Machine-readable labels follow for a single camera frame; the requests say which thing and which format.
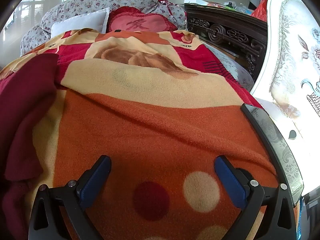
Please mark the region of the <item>maroon t-shirt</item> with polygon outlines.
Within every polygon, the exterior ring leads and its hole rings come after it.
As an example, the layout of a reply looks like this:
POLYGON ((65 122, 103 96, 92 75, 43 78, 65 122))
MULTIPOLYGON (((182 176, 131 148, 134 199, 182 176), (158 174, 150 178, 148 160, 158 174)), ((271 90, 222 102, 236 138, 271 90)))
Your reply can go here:
POLYGON ((26 239, 24 197, 43 172, 33 127, 56 98, 58 55, 36 55, 1 80, 1 239, 26 239))

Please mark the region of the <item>white embroidered chair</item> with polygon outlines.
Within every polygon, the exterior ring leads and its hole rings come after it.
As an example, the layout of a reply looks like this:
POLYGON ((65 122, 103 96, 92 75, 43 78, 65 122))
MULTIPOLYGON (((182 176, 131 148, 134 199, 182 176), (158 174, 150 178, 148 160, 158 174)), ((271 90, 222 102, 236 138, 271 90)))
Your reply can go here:
POLYGON ((302 0, 268 0, 267 50, 250 93, 285 138, 302 195, 319 187, 319 25, 302 0))

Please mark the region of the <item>orange red floral blanket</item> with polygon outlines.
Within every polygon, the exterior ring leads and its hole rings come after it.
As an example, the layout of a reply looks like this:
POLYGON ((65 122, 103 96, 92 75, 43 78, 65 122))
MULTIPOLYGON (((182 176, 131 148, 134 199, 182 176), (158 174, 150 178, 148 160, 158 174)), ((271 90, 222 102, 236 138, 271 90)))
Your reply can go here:
POLYGON ((33 127, 43 172, 24 197, 26 239, 39 186, 78 180, 101 155, 111 172, 85 212, 102 239, 223 239, 241 210, 214 171, 220 155, 264 187, 287 186, 299 239, 284 137, 197 36, 67 31, 9 63, 1 80, 44 53, 59 57, 56 98, 33 127))

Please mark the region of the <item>dark carved wooden headboard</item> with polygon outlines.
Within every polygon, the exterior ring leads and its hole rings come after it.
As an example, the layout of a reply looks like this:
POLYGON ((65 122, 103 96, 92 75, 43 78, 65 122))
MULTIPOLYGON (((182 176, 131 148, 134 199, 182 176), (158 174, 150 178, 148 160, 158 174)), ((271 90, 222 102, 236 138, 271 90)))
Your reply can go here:
POLYGON ((185 4, 187 29, 237 59, 255 81, 267 49, 267 23, 234 10, 185 4))

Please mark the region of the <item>white pillow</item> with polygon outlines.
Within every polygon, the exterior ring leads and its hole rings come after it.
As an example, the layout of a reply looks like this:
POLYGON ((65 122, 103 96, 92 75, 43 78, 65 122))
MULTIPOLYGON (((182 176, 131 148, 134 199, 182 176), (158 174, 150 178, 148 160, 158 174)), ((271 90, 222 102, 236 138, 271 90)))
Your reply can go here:
POLYGON ((93 29, 105 34, 110 9, 105 8, 95 12, 71 17, 61 22, 56 22, 51 27, 51 38, 70 30, 93 29))

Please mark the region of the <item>red plastic bag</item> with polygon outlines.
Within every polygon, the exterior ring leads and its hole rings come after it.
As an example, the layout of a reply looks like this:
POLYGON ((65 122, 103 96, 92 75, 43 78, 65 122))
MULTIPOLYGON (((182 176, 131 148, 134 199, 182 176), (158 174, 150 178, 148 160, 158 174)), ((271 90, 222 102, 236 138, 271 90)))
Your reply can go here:
POLYGON ((251 16, 267 22, 267 1, 268 0, 261 0, 258 7, 251 13, 251 16))

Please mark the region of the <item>red heart cushion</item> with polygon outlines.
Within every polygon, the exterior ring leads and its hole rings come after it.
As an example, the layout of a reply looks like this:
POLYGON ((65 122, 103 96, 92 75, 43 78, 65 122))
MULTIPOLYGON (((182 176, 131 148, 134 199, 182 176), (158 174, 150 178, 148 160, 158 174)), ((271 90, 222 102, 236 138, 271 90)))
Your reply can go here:
POLYGON ((135 7, 120 7, 109 14, 107 31, 176 31, 178 27, 156 13, 143 13, 135 7))

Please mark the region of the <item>floral quilt bedding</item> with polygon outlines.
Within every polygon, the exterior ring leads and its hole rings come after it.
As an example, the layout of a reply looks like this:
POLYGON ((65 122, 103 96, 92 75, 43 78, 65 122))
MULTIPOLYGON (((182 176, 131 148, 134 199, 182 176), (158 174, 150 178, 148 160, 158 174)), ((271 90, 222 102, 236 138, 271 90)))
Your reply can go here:
POLYGON ((114 11, 125 6, 134 7, 146 14, 161 14, 178 29, 184 29, 187 23, 186 13, 182 7, 168 0, 66 0, 49 9, 41 18, 41 21, 22 37, 20 55, 22 56, 49 41, 51 27, 56 22, 105 8, 114 11))

